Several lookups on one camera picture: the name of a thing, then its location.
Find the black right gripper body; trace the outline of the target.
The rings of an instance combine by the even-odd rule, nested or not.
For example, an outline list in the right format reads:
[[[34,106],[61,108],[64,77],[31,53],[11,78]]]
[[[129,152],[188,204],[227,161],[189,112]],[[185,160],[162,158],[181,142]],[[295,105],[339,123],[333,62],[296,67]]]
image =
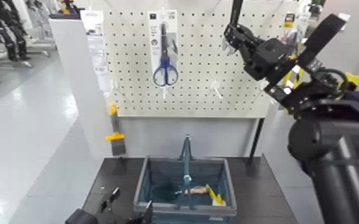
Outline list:
[[[287,46],[278,39],[245,44],[254,47],[255,63],[244,64],[243,69],[255,80],[279,82],[294,67],[294,60],[287,56]]]

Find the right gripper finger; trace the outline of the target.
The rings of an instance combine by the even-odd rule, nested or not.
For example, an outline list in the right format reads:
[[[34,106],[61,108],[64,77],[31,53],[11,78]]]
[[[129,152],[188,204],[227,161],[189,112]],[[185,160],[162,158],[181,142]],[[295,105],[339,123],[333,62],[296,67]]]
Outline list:
[[[254,64],[253,55],[255,53],[254,47],[249,47],[245,43],[239,45],[239,53],[245,64]]]
[[[229,44],[256,44],[256,37],[253,32],[241,24],[228,24],[224,31],[224,40]]]

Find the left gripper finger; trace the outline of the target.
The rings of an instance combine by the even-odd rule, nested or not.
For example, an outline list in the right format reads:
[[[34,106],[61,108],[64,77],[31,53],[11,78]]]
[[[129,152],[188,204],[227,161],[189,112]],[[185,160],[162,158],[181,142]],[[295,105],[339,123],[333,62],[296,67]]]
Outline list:
[[[144,213],[140,214],[136,219],[136,224],[151,224],[153,217],[153,202],[149,201],[146,205]]]
[[[113,191],[106,194],[101,203],[100,203],[100,213],[104,213],[105,211],[110,211],[112,209],[112,204],[115,200],[120,197],[120,188],[116,187]]]

